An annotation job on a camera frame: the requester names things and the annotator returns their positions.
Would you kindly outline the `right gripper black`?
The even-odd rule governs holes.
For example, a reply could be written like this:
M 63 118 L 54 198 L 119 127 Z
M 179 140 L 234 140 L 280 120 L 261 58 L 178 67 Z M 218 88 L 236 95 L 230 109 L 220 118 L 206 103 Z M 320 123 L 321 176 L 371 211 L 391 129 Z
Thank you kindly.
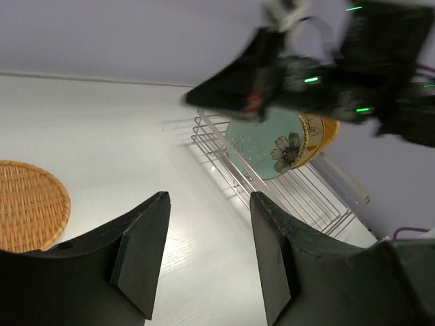
M 185 104 L 238 120 L 263 121 L 271 107 L 342 119 L 337 66 L 281 51 L 281 32 L 256 29 L 232 63 L 185 94 Z

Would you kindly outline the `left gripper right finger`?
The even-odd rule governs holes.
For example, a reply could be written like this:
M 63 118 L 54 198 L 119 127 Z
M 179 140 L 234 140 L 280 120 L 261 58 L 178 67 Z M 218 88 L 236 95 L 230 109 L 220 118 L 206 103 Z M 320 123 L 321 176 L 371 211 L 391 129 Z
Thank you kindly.
M 262 192 L 251 224 L 269 325 L 433 325 L 434 241 L 367 249 L 336 240 Z

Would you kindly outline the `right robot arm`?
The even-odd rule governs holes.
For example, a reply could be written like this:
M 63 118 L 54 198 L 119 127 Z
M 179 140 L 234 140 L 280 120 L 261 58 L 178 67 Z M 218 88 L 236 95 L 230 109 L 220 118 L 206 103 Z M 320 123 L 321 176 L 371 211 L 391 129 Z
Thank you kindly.
M 415 1 L 351 1 L 340 46 L 317 20 L 326 64 L 290 44 L 308 1 L 266 1 L 266 23 L 227 67 L 184 96 L 184 103 L 242 120 L 271 107 L 350 124 L 379 122 L 377 136 L 434 146 L 434 72 L 418 57 L 434 24 L 434 7 Z

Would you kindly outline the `cream floral plate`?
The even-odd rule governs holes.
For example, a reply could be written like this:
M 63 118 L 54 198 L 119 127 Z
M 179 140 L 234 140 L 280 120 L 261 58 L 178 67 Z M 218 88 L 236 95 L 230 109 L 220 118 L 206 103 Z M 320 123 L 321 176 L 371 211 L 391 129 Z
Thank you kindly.
M 315 115 L 302 114 L 301 118 L 305 123 L 308 131 L 307 148 L 304 155 L 301 157 L 298 167 L 308 164 L 320 153 L 322 143 L 324 141 L 325 129 L 324 121 L 321 117 Z

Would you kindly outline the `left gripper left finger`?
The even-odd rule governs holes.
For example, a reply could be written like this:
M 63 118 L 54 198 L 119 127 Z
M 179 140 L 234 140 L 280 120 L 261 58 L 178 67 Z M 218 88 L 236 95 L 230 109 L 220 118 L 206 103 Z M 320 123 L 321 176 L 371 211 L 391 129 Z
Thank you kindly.
M 47 251 L 1 252 L 2 325 L 143 325 L 154 311 L 171 199 Z

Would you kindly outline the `yellow-green woven plate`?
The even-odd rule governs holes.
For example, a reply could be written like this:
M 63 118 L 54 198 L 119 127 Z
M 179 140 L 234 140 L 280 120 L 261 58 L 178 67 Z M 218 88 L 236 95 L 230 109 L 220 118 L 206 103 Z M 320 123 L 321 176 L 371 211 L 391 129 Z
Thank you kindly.
M 297 159 L 296 159 L 295 163 L 293 163 L 292 167 L 290 168 L 291 170 L 297 168 L 299 166 L 299 164 L 302 162 L 302 157 L 305 155 L 305 153 L 307 151 L 308 142 L 309 142 L 309 130 L 308 130 L 307 124 L 305 122 L 305 119 L 304 119 L 303 115 L 301 115 L 300 113 L 298 114 L 298 117 L 300 119 L 300 123 L 302 126 L 301 146 L 300 146 L 300 150 L 299 150 Z

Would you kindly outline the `orange wicker plate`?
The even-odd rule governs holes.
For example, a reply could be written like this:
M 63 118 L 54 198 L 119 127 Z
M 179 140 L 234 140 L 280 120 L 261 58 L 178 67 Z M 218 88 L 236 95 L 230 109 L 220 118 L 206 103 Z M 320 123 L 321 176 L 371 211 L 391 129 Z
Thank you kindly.
M 323 151 L 338 136 L 340 131 L 340 122 L 327 118 L 323 118 L 322 121 L 324 123 L 324 138 L 322 140 L 320 149 Z
M 1 250 L 46 251 L 66 228 L 71 201 L 48 171 L 23 162 L 1 161 Z

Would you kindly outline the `teal floral plate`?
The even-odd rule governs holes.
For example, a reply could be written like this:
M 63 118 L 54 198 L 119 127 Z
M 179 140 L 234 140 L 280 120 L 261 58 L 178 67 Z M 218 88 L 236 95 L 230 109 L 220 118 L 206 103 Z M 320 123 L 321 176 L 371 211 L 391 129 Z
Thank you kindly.
M 270 109 L 263 122 L 230 120 L 225 138 L 263 180 L 281 176 L 295 163 L 301 146 L 298 113 Z

